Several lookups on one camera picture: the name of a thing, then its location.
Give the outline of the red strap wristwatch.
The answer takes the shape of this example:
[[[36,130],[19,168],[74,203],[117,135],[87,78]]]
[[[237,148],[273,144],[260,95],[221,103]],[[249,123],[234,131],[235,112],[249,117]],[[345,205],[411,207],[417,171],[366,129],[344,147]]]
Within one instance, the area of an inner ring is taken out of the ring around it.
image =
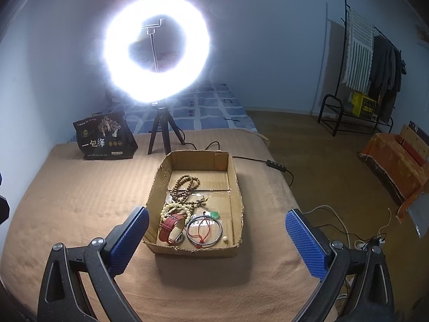
[[[181,214],[169,214],[160,225],[158,239],[170,246],[181,244],[185,221],[186,218]]]

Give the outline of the black printed paper bag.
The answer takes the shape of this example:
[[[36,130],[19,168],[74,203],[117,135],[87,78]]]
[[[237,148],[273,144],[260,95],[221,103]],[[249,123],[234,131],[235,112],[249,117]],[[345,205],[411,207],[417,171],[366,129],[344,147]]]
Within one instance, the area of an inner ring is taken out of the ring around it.
[[[82,119],[73,126],[86,160],[132,159],[138,149],[123,111]]]

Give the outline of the orange cloth covered box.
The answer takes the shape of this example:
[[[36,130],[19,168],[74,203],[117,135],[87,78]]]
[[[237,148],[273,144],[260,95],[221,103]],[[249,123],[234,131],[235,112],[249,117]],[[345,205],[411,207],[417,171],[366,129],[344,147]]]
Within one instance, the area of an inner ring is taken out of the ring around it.
[[[428,134],[412,121],[398,134],[374,134],[359,158],[387,177],[400,201],[396,212],[400,221],[417,197],[428,191]]]

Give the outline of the open cardboard box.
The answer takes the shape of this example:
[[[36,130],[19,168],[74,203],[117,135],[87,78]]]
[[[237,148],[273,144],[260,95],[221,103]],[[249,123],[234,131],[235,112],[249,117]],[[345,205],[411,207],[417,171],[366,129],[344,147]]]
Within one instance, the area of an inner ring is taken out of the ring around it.
[[[231,154],[224,151],[173,151],[161,162],[146,203],[150,222],[143,236],[155,254],[227,258],[239,252],[243,232],[243,200]],[[181,244],[170,246],[158,239],[161,223],[169,214],[186,218]],[[212,216],[223,226],[223,238],[214,246],[194,246],[186,236],[191,219]]]

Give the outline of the black tripod stand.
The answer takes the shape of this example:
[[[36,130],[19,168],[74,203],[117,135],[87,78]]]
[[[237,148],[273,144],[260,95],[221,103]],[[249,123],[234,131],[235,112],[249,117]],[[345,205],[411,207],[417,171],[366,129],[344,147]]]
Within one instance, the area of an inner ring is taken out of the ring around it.
[[[166,155],[172,152],[169,129],[172,128],[181,145],[186,145],[185,138],[182,136],[179,126],[175,123],[168,107],[165,105],[156,105],[156,116],[153,121],[153,128],[150,134],[150,142],[148,146],[148,155],[153,153],[153,147],[158,130],[161,130],[163,139],[164,152]]]

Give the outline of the yellow black box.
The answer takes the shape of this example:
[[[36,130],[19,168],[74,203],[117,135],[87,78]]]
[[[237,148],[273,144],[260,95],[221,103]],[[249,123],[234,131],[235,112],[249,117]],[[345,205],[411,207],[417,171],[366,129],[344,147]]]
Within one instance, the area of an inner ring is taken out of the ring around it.
[[[371,119],[375,112],[377,102],[360,92],[351,94],[352,114],[359,118]]]

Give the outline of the black clothes rack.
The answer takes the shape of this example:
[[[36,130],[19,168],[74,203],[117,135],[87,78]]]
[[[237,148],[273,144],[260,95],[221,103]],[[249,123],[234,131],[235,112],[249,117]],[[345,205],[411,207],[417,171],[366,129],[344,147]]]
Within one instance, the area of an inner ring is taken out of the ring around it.
[[[367,18],[344,0],[345,16],[342,54],[335,90],[325,94],[317,122],[325,126],[332,137],[339,133],[371,135],[392,132],[393,119],[380,117],[382,100],[369,97],[370,79],[375,55],[375,39],[379,37],[401,51]]]

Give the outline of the dark hanging clothes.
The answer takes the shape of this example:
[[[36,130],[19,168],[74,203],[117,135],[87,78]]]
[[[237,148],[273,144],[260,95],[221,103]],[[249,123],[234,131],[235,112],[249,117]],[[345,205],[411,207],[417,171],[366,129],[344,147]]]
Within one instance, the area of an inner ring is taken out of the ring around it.
[[[368,96],[377,102],[376,114],[386,123],[392,115],[397,93],[401,91],[403,75],[406,75],[406,64],[401,52],[385,37],[376,36]]]

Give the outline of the white striped hanging towel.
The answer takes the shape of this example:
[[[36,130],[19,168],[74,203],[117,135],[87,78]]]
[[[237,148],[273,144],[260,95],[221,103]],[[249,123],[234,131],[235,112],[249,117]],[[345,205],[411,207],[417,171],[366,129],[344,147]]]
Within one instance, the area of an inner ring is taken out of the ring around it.
[[[345,70],[342,83],[348,88],[367,93],[372,70],[375,29],[373,25],[347,6]]]

